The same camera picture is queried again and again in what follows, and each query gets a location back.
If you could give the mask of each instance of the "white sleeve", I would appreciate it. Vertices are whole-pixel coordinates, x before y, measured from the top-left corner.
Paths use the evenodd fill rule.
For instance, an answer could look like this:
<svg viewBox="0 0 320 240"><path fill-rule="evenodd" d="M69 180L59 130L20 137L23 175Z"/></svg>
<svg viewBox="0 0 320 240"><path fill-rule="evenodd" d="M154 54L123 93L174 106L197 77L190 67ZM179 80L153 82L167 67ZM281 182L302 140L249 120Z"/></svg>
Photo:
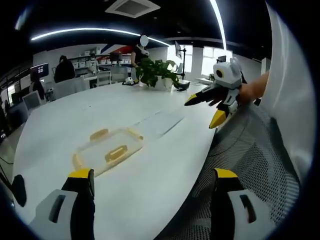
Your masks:
<svg viewBox="0 0 320 240"><path fill-rule="evenodd" d="M302 181L313 159L316 98L304 54L287 25L268 6L272 59L261 107L276 119L284 147Z"/></svg>

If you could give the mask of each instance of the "led light strip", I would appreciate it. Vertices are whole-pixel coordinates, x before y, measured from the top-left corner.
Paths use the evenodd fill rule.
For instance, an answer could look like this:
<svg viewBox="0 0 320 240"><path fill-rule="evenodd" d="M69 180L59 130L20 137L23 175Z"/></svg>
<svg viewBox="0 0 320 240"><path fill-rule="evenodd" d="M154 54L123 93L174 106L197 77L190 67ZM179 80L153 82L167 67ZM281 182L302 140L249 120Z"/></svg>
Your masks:
<svg viewBox="0 0 320 240"><path fill-rule="evenodd" d="M41 34L39 36L32 37L31 41L35 41L35 40L38 40L38 39L41 39L41 38L44 38L44 37L47 37L47 36L50 36L50 35L54 35L54 34L67 33L67 32L73 32L73 31L108 31L108 32L129 34L129 35L134 35L134 36L138 36L138 37L140 36L140 34L137 34L137 33L134 33L134 32L122 31L122 30L117 30L117 29L97 28L97 27L81 27L81 28L71 28L71 29L64 29L64 30L59 30L59 31L48 32L48 33L45 33L45 34ZM169 44L167 44L167 43L165 43L163 41L154 39L152 37L148 37L148 39L150 39L152 41L155 41L157 43L166 45L168 47L170 46Z"/></svg>
<svg viewBox="0 0 320 240"><path fill-rule="evenodd" d="M220 11L217 5L216 0L210 0L211 5L213 7L216 19L218 20L219 28L220 28L220 33L222 37L222 44L223 44L223 49L227 50L227 43L226 43L226 36L225 36L225 30L224 30L224 25L222 24L222 18L220 15Z"/></svg>

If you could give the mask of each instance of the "person's arm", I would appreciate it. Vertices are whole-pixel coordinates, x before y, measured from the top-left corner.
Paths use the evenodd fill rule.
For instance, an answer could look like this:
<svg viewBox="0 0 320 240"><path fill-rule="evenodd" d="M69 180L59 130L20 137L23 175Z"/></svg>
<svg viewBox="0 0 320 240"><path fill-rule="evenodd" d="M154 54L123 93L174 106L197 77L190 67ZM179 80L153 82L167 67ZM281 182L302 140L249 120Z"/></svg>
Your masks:
<svg viewBox="0 0 320 240"><path fill-rule="evenodd" d="M135 61L136 61L136 53L133 51L131 53L131 65L134 68L136 68L138 66Z"/></svg>
<svg viewBox="0 0 320 240"><path fill-rule="evenodd" d="M241 104L246 104L257 98L261 98L265 93L268 77L269 71L249 84L243 83L239 92L239 102Z"/></svg>
<svg viewBox="0 0 320 240"><path fill-rule="evenodd" d="M96 73L100 72L98 60L95 60L95 67L96 67Z"/></svg>

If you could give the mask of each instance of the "white wall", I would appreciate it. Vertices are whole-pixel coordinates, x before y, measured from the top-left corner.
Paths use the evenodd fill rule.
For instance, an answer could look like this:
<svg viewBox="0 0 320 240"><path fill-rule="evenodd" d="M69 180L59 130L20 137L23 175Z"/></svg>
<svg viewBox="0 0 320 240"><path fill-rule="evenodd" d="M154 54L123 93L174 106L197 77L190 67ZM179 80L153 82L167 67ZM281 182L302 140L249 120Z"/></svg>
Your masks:
<svg viewBox="0 0 320 240"><path fill-rule="evenodd" d="M233 54L236 57L242 67L242 73L247 83L251 83L256 78L261 76L261 63L244 56Z"/></svg>
<svg viewBox="0 0 320 240"><path fill-rule="evenodd" d="M155 60L162 60L163 62L167 61L167 55L168 55L168 47L155 47L148 49L150 53L150 59L152 61Z"/></svg>
<svg viewBox="0 0 320 240"><path fill-rule="evenodd" d="M30 74L20 79L21 90L28 88L31 85Z"/></svg>
<svg viewBox="0 0 320 240"><path fill-rule="evenodd" d="M54 73L52 68L55 68L59 64L59 59L61 55L65 55L67 58L79 57L85 51L93 49L95 47L104 48L106 44L86 44L86 45L76 45L67 46L51 51L42 51L33 55L33 66L49 63L49 75L44 77L44 82L54 81Z"/></svg>
<svg viewBox="0 0 320 240"><path fill-rule="evenodd" d="M261 61L261 75L270 70L271 60L269 58L264 58Z"/></svg>
<svg viewBox="0 0 320 240"><path fill-rule="evenodd" d="M185 72L185 79L194 81L196 78L208 78L207 75L202 75L204 49L202 47L193 47L192 49L192 68L191 72ZM261 75L261 63L244 56L233 54L239 60L242 67L242 72L246 81L252 82Z"/></svg>

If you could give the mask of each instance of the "computer monitor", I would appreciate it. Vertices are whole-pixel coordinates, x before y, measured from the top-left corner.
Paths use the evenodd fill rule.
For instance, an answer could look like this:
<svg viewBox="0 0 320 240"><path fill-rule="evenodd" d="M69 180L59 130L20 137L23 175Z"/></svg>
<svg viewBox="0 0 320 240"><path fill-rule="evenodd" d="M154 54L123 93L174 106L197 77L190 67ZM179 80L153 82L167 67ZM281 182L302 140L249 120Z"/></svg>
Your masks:
<svg viewBox="0 0 320 240"><path fill-rule="evenodd" d="M49 64L43 63L37 66L33 66L30 68L30 74L32 75L32 72L38 72L39 78L43 78L45 76L49 75Z"/></svg>
<svg viewBox="0 0 320 240"><path fill-rule="evenodd" d="M179 45L179 43L177 41L174 41L174 45L175 45L175 55L182 59L182 56L181 56L181 46Z"/></svg>
<svg viewBox="0 0 320 240"><path fill-rule="evenodd" d="M19 92L11 94L11 99L13 104L18 104L22 101L22 97L29 94L29 87L22 89Z"/></svg>
<svg viewBox="0 0 320 240"><path fill-rule="evenodd" d="M227 56L219 56L216 63L223 63L227 61Z"/></svg>

